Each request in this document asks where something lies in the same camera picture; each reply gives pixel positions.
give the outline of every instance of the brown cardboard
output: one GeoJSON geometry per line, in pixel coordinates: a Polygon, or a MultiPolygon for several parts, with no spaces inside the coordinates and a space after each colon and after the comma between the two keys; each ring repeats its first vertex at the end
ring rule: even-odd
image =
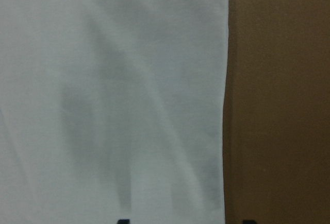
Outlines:
{"type": "Polygon", "coordinates": [[[330,0],[229,0],[226,223],[330,223],[330,0]]]}

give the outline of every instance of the white fabric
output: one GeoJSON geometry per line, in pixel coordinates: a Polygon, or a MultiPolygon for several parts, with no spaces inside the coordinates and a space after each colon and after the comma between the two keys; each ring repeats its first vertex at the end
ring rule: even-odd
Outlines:
{"type": "Polygon", "coordinates": [[[0,223],[224,223],[228,0],[0,0],[0,223]]]}

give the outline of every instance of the black object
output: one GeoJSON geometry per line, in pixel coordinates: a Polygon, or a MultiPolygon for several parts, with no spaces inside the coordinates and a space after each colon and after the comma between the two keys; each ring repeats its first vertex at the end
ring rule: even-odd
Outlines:
{"type": "Polygon", "coordinates": [[[130,224],[130,221],[129,221],[129,219],[126,219],[126,220],[119,220],[119,221],[117,222],[117,224],[130,224]]]}
{"type": "Polygon", "coordinates": [[[243,224],[258,224],[255,220],[244,220],[243,224]]]}

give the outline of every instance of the brown surface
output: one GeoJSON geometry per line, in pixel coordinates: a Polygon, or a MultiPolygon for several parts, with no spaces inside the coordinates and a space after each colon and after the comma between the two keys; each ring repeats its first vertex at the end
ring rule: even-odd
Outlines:
{"type": "Polygon", "coordinates": [[[230,0],[227,224],[330,223],[330,0],[230,0]]]}

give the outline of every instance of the white cloth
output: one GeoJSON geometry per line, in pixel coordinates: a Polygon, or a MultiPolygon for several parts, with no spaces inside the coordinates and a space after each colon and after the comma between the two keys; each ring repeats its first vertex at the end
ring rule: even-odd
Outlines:
{"type": "Polygon", "coordinates": [[[0,0],[0,223],[224,223],[228,0],[0,0]]]}

